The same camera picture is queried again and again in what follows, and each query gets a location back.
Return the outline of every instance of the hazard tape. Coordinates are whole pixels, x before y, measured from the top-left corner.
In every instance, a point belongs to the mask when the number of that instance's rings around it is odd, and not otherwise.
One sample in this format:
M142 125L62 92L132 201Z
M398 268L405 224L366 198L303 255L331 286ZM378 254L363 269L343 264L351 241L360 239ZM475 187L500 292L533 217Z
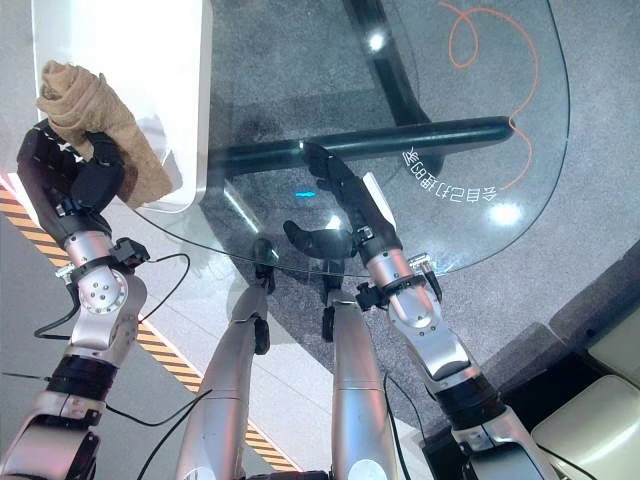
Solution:
M56 267L67 265L67 252L58 247L53 238L42 231L29 217L27 211L11 192L0 185L0 212L17 227L33 245ZM138 327L138 344L146 350L165 370L173 375L190 392L196 393L202 382L202 375L189 363L169 340L164 338L153 325L144 321ZM276 447L255 424L249 421L245 441L274 470L280 472L300 471L284 452Z

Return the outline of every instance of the glass table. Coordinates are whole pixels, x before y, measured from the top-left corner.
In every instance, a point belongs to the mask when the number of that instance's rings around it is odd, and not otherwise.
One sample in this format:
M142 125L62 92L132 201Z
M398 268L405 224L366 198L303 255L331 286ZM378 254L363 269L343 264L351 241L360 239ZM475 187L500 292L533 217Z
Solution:
M314 141L373 172L407 256L444 274L496 254L553 193L569 97L547 3L491 5L215 0L206 191L140 213L241 260L267 237L279 268L321 272L282 229L350 228L305 168Z

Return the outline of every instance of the brown cloth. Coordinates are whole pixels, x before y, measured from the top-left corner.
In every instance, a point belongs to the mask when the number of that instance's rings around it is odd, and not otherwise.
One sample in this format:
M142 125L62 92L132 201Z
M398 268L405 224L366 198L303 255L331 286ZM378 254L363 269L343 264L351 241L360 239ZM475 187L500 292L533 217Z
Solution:
M153 202L171 191L171 181L149 146L135 118L104 75L50 60L42 71L36 106L51 128L87 160L93 145L85 131L105 132L120 147L125 166L118 197L131 208Z

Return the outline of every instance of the white chair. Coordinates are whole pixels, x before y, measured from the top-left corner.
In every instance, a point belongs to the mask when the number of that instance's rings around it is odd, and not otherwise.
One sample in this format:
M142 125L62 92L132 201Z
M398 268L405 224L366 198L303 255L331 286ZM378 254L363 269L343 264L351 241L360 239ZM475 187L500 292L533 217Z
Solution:
M615 375L602 377L538 424L532 436L598 480L640 478L640 390ZM549 459L572 480L590 480L557 457Z

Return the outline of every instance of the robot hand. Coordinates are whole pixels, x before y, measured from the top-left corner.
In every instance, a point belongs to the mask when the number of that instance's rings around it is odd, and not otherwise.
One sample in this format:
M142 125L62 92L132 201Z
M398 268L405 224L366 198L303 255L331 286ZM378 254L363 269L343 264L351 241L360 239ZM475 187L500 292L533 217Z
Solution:
M342 259L360 253L365 264L379 251L402 249L394 226L384 217L364 181L337 155L321 146L305 143L303 149L309 171L318 178L318 188L333 193L349 217L353 233L345 230L309 232L289 220L283 226L289 241L315 258Z
M18 152L18 176L38 215L40 226L61 248L80 231L111 229L100 212L111 202L124 178L117 145L104 133L87 132L94 155L85 161L49 126L36 124Z

